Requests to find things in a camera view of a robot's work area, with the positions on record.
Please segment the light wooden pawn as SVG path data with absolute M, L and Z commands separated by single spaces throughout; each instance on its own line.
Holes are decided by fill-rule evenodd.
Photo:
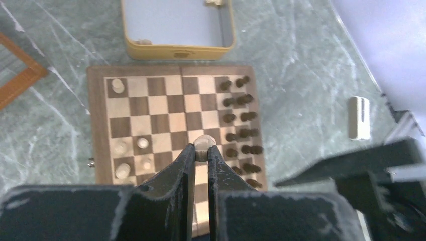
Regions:
M 144 137 L 140 137 L 137 139 L 137 146 L 141 149 L 148 148 L 149 144 L 149 141 Z
M 211 135 L 204 134 L 196 138 L 193 145 L 195 147 L 195 160 L 197 162 L 207 162 L 208 150 L 216 145 L 216 141 Z

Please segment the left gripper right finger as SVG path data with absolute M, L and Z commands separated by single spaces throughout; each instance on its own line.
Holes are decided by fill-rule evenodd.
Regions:
M 358 214 L 343 196 L 258 191 L 216 146 L 207 159 L 211 240 L 364 240 Z

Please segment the light wooden bishop piece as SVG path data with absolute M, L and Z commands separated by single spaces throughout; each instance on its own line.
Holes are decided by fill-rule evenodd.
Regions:
M 120 180 L 125 180 L 130 176 L 131 167 L 127 163 L 119 164 L 115 169 L 115 176 Z

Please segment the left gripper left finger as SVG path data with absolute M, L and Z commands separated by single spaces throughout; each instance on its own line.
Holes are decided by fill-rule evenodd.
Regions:
M 1 198 L 1 240 L 191 240 L 195 147 L 145 183 L 21 185 Z

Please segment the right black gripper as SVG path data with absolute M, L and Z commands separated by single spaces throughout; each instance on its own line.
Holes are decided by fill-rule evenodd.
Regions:
M 338 193 L 364 214 L 374 240 L 425 240 L 425 180 L 397 182 L 391 176 L 393 167 L 421 163 L 417 141 L 406 138 L 319 160 L 274 185 L 332 179 Z

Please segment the light wooden rook corner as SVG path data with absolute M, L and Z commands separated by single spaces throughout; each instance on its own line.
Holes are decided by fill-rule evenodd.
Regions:
M 113 92 L 115 92 L 117 94 L 121 94 L 125 90 L 125 86 L 123 84 L 123 81 L 121 79 L 118 79 L 118 78 L 115 78 L 111 81 L 111 86 L 112 86 Z

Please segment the light wooden king piece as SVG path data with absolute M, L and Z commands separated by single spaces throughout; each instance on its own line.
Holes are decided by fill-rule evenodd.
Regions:
M 127 143 L 123 141 L 116 142 L 114 145 L 114 153 L 122 156 L 127 152 Z

